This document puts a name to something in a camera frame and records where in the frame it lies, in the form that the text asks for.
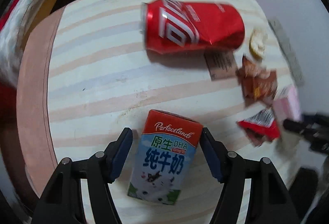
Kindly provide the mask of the red snack wrapper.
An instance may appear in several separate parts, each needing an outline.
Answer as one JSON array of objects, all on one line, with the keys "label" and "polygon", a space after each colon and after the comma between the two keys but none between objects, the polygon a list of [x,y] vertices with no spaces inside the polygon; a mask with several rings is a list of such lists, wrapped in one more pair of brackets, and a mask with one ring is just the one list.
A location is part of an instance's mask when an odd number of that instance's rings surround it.
[{"label": "red snack wrapper", "polygon": [[280,137],[280,130],[271,109],[263,109],[254,116],[238,121],[237,125],[245,132],[254,147]]}]

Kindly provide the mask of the brown snack wrapper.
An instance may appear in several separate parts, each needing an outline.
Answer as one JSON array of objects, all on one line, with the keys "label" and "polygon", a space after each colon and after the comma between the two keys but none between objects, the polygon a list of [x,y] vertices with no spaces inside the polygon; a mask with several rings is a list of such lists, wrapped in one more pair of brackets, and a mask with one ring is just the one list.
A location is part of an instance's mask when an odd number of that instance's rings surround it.
[{"label": "brown snack wrapper", "polygon": [[277,93],[276,70],[266,70],[255,62],[242,57],[242,66],[236,71],[245,105],[261,102],[270,107]]}]

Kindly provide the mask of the cream peel scrap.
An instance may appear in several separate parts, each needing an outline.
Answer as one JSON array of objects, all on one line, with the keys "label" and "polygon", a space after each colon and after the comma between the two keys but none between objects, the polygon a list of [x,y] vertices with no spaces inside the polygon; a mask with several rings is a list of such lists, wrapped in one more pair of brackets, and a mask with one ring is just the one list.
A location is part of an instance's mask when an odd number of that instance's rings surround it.
[{"label": "cream peel scrap", "polygon": [[250,36],[249,51],[251,55],[258,60],[265,57],[265,42],[267,40],[267,33],[260,28],[255,28]]}]

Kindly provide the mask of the blue white milk carton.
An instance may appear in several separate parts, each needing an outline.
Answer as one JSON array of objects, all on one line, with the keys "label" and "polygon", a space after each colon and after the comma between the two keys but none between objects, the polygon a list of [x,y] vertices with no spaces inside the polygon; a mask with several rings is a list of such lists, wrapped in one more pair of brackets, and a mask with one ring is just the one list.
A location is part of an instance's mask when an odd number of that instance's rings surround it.
[{"label": "blue white milk carton", "polygon": [[202,124],[192,119],[150,110],[138,143],[128,196],[174,205],[202,129]]}]

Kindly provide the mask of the red cola can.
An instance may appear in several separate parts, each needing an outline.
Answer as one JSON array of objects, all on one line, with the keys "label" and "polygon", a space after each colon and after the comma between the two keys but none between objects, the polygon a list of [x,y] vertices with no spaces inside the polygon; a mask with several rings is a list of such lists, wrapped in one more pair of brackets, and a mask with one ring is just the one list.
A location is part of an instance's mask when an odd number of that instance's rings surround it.
[{"label": "red cola can", "polygon": [[245,38],[243,19],[228,3],[154,0],[142,4],[141,22],[146,49],[158,54],[234,51]]}]

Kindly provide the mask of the pink tissue pack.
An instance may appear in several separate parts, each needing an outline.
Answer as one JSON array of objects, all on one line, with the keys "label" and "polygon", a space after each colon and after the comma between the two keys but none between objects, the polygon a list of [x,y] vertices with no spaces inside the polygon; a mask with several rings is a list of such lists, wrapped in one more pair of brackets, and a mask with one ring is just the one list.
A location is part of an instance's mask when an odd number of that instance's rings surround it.
[{"label": "pink tissue pack", "polygon": [[301,108],[297,88],[294,85],[289,85],[278,92],[272,103],[272,109],[280,123],[285,119],[300,121]]}]

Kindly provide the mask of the brown label tag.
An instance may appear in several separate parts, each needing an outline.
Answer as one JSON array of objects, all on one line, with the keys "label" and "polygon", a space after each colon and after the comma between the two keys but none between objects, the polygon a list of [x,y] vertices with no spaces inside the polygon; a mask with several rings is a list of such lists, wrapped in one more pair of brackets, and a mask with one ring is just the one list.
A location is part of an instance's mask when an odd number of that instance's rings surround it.
[{"label": "brown label tag", "polygon": [[208,51],[204,58],[212,81],[236,77],[237,64],[232,52]]}]

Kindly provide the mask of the checkered bed mattress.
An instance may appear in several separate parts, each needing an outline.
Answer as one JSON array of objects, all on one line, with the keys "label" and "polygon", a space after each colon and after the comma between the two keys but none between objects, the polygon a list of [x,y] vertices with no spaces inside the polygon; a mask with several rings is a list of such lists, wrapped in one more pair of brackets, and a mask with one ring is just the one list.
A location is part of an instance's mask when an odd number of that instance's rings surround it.
[{"label": "checkered bed mattress", "polygon": [[37,11],[45,0],[12,0],[9,16],[1,25],[1,82],[17,86],[23,56],[23,37],[27,35]]}]

